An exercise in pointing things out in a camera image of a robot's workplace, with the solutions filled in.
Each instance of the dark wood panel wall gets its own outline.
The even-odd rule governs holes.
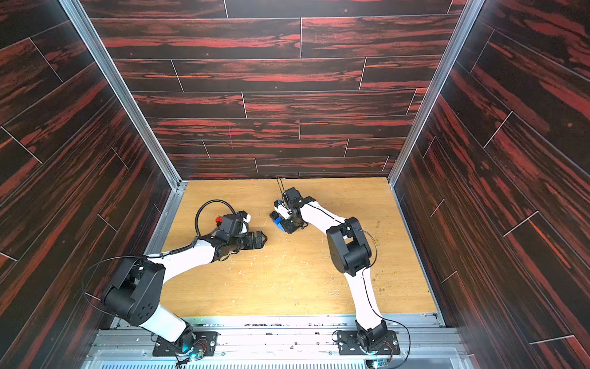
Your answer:
[[[183,179],[387,176],[460,0],[83,0]]]
[[[395,187],[481,368],[590,367],[586,5],[487,0]]]
[[[0,367],[79,367],[104,317],[82,274],[141,254],[169,192],[57,0],[3,2]]]

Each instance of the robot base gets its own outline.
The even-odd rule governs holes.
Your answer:
[[[219,333],[217,332],[193,332],[196,336],[196,339],[206,339],[207,340],[207,349],[205,350],[205,355],[203,356],[213,356],[213,354],[215,353],[215,347],[217,347],[217,336]],[[191,353],[195,353],[199,350],[199,348],[202,348],[201,345],[195,343],[194,349],[192,350]],[[152,355],[154,357],[174,357],[176,356],[175,352],[175,347],[168,342],[167,340],[163,339],[162,337],[158,336],[157,340],[156,340],[156,346],[153,348],[153,353]]]
[[[338,337],[338,352],[340,355],[369,355],[360,348],[356,339],[356,331],[336,331],[335,334]],[[399,342],[394,331],[387,332],[385,342],[389,343],[394,349],[394,355],[399,355]],[[386,345],[383,345],[373,355],[391,355],[391,352]]]

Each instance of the black cable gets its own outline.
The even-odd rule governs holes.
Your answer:
[[[361,274],[361,275],[362,275],[362,277],[363,277],[363,285],[365,286],[365,293],[366,293],[366,295],[367,295],[367,301],[369,302],[369,306],[371,307],[371,310],[373,310],[373,313],[375,313],[375,315],[376,315],[376,316],[380,317],[380,318],[381,318],[381,319],[383,319],[384,321],[393,322],[393,323],[397,323],[397,324],[401,325],[402,327],[404,327],[404,328],[406,329],[406,332],[408,333],[408,353],[407,353],[407,355],[406,355],[405,359],[404,359],[404,360],[403,360],[403,361],[402,361],[402,362],[401,362],[399,365],[396,365],[396,366],[394,366],[393,368],[389,368],[389,369],[397,369],[397,368],[399,368],[400,366],[404,365],[406,361],[408,361],[409,352],[410,352],[410,349],[412,348],[412,338],[410,337],[410,334],[409,334],[409,329],[408,329],[408,327],[407,327],[407,326],[405,326],[405,325],[401,324],[401,323],[400,323],[400,322],[398,322],[398,321],[394,321],[394,320],[391,320],[391,319],[386,319],[386,318],[384,318],[384,317],[380,316],[379,314],[377,314],[377,312],[375,311],[375,309],[373,309],[373,305],[371,305],[371,299],[369,299],[369,291],[367,290],[367,284],[366,284],[366,282],[365,282],[365,270],[366,270],[366,269],[364,269],[364,270],[363,270],[363,272],[362,272],[362,274]]]
[[[227,259],[229,259],[229,258],[230,258],[230,256],[232,256],[232,255],[235,255],[235,254],[237,254],[237,252],[232,252],[231,254],[227,254],[227,256],[226,256],[224,259],[219,259],[219,261],[220,261],[220,262],[224,262],[224,261],[226,261]]]
[[[230,210],[231,210],[232,214],[235,214],[235,210],[234,210],[234,208],[232,208],[232,207],[231,207],[231,205],[229,205],[229,204],[228,204],[226,201],[223,201],[223,200],[209,200],[209,201],[207,201],[207,202],[206,202],[205,204],[203,204],[203,205],[202,205],[202,206],[199,208],[199,210],[196,212],[196,216],[195,216],[195,231],[196,231],[196,236],[197,236],[197,237],[200,237],[200,236],[201,236],[201,232],[199,231],[199,215],[201,215],[201,211],[203,211],[203,209],[204,209],[204,208],[205,208],[207,205],[209,205],[209,204],[212,204],[212,203],[222,203],[222,204],[225,204],[225,205],[227,205],[227,207],[228,207],[228,208],[230,208]]]
[[[190,358],[186,358],[184,360],[179,360],[178,356],[176,356],[176,367],[177,369],[180,369],[184,364],[187,364]]]
[[[342,223],[341,221],[339,221],[338,219],[336,219],[336,218],[334,218],[333,216],[331,216],[330,214],[328,214],[328,213],[326,213],[325,211],[323,211],[322,209],[320,209],[320,208],[316,208],[315,206],[313,206],[313,205],[311,205],[311,204],[306,204],[306,205],[309,205],[309,206],[311,206],[311,207],[312,207],[312,208],[314,208],[314,209],[318,209],[319,211],[321,211],[322,213],[326,214],[326,215],[327,215],[327,216],[329,216],[330,218],[334,219],[334,220],[335,220],[335,221],[337,221],[338,223],[340,223],[340,224],[344,224],[344,223]]]
[[[283,194],[284,192],[283,192],[283,189],[281,188],[281,184],[278,183],[278,177],[277,177],[277,185],[278,185],[278,191],[281,193],[281,198],[284,200],[284,197],[285,197]]]
[[[351,336],[348,332],[341,331],[341,330],[337,329],[337,330],[335,330],[335,331],[332,332],[332,336],[330,337],[332,339],[332,341],[335,342],[335,343],[337,343],[337,344],[341,342],[340,340],[337,341],[337,340],[334,339],[334,334],[337,333],[337,332],[344,333],[345,335],[347,335],[349,338],[353,339],[354,341],[358,341],[356,338],[354,338],[353,336]]]
[[[283,179],[281,177],[279,177],[279,179],[281,180],[281,186],[283,186],[283,193],[285,193],[285,185],[283,184]]]
[[[371,240],[373,240],[373,244],[375,245],[375,260],[373,260],[373,262],[371,263],[371,265],[369,265],[369,267],[372,267],[377,262],[377,251],[378,251],[377,250],[377,241],[375,241],[375,239],[373,238],[373,236],[371,235],[371,233],[365,231],[364,229],[356,229],[356,228],[353,228],[353,229],[354,230],[357,230],[357,231],[365,232],[366,234],[369,235],[369,237],[371,238]]]
[[[195,244],[198,240],[199,240],[199,237],[195,237],[195,239],[191,243],[189,243],[188,245],[179,247],[178,249],[170,250],[166,253],[166,255],[174,255],[174,254],[181,253],[183,251],[190,250],[193,247],[195,247]]]
[[[90,300],[88,300],[88,296],[86,295],[86,291],[84,290],[84,279],[86,278],[86,274],[88,274],[88,272],[90,271],[90,269],[97,267],[99,264],[104,263],[104,262],[108,262],[110,260],[115,260],[115,259],[125,259],[125,258],[134,258],[134,259],[142,259],[143,256],[115,256],[115,257],[110,257],[108,259],[104,259],[99,261],[98,263],[94,263],[91,266],[89,266],[86,271],[84,271],[84,274],[82,274],[82,279],[80,281],[80,291],[82,292],[82,296],[84,296],[84,299],[86,299],[86,302],[88,302],[90,304],[90,306],[92,306],[94,309],[97,309],[98,311],[101,311],[105,314],[109,314],[111,316],[114,316],[115,318],[121,318],[120,316],[117,316],[115,314],[111,314],[108,311],[104,311],[102,309],[100,309],[98,306],[96,306],[95,304],[91,303]]]

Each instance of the small object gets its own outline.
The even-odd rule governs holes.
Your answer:
[[[190,361],[190,362],[193,362],[193,361],[200,360],[200,359],[202,359],[202,358],[203,358],[203,356],[204,356],[204,354],[203,354],[203,350],[200,350],[200,349],[199,349],[199,351],[198,351],[198,352],[193,352],[193,353],[191,354],[191,356],[189,356],[189,361]]]
[[[194,341],[194,346],[190,355],[197,355],[199,356],[199,351],[201,352],[201,358],[204,356],[213,356],[215,353],[215,347],[217,336],[219,333],[217,332],[193,332],[196,341]],[[154,357],[174,357],[176,356],[177,350],[174,349],[174,346],[171,342],[163,339],[162,337],[158,337],[156,341],[156,345],[153,348],[152,356]]]
[[[368,355],[368,353],[361,349],[359,341],[356,337],[357,333],[357,331],[334,332],[334,334],[337,335],[336,342],[339,343],[338,352],[340,355]],[[391,355],[392,353],[393,355],[399,355],[399,343],[395,332],[387,331],[387,334],[383,340],[383,345],[381,345],[381,347],[377,350],[377,352],[373,353],[373,355]]]
[[[382,367],[386,367],[387,365],[389,365],[389,360],[387,360],[387,359],[365,360],[365,365],[369,369],[382,368]]]

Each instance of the aluminum frame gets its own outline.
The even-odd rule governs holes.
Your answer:
[[[438,304],[438,300],[437,300],[436,296],[434,296],[434,290],[432,289],[432,284],[430,283],[428,275],[426,274],[426,268],[424,268],[424,264],[422,263],[422,259],[420,258],[420,254],[418,253],[418,248],[416,247],[416,242],[414,242],[414,237],[412,236],[412,233],[409,231],[408,222],[406,221],[405,215],[402,212],[402,208],[399,203],[398,195],[395,193],[395,191],[393,191],[393,193],[394,193],[395,203],[398,206],[399,215],[401,215],[402,220],[404,221],[404,227],[406,228],[406,233],[408,233],[409,241],[412,244],[412,248],[414,248],[414,253],[416,254],[416,258],[418,259],[418,263],[420,264],[420,268],[422,269],[422,274],[424,275],[424,279],[426,280],[426,284],[428,285],[428,289],[430,290],[430,295],[432,296],[432,299],[434,301],[434,306],[437,307],[437,312],[438,312],[437,318],[438,318],[441,326],[447,326],[447,324],[444,321],[444,317],[441,312],[440,305]]]
[[[160,216],[152,237],[147,244],[148,246],[143,253],[144,255],[155,254],[162,251],[164,242],[166,241],[168,233],[170,232],[170,228],[172,227],[172,222],[176,217],[176,212],[180,207],[187,183],[188,181],[182,181],[178,185],[177,189],[173,188],[172,192],[170,192],[170,196],[166,201],[166,205],[164,205],[164,209],[162,209],[162,215]]]
[[[332,340],[333,332],[337,329],[356,330],[353,315],[333,316],[293,316],[293,317],[263,317],[275,319],[280,325],[253,325],[245,323],[234,325],[214,324],[201,325],[200,331],[219,332],[215,355],[206,357],[200,364],[215,364],[221,362],[243,363],[244,360],[260,361],[261,363],[292,363],[298,360],[302,363],[318,363],[326,361],[330,364],[352,360],[362,363],[367,356],[339,355],[338,345]],[[306,321],[315,320],[315,324]],[[411,358],[445,358],[460,362],[468,358],[461,338],[455,328],[440,328],[437,326],[426,328],[407,322],[412,338]],[[407,333],[403,327],[388,323],[389,329],[398,334],[401,353],[396,357],[405,358],[408,352]],[[86,367],[97,367],[99,364],[136,363],[173,364],[170,358],[153,357],[155,342],[150,332],[138,327],[120,327],[115,330],[99,331],[88,357]]]
[[[389,172],[389,186],[393,192],[395,192],[395,183],[397,182],[412,149],[416,145],[416,141],[418,140],[418,137],[426,124],[426,120],[434,107],[438,94],[443,89],[442,87],[444,86],[444,83],[447,81],[447,77],[451,72],[453,64],[455,64],[459,52],[463,48],[463,44],[477,19],[484,1],[485,0],[468,1],[463,12],[459,16],[457,26],[455,27],[451,39],[447,44],[447,48],[442,55],[438,68],[432,77],[432,82],[430,83],[430,86],[428,86],[428,91],[418,109],[418,113],[416,114],[416,118],[408,132],[408,137],[406,138],[404,146],[402,147],[393,168],[391,168],[391,172]]]
[[[181,183],[180,175],[164,152],[162,145],[160,145],[156,136],[153,134],[143,113],[139,110],[139,106],[123,81],[123,77],[121,77],[117,67],[114,65],[113,59],[110,57],[96,29],[94,29],[94,25],[90,21],[82,4],[79,0],[58,1],[64,8],[74,28],[78,31],[80,38],[84,41],[99,69],[104,74],[104,77],[109,82],[109,85],[113,88],[115,96],[117,96],[121,105],[123,105],[123,108],[142,137],[148,150],[152,153],[168,184],[173,190],[177,189]]]

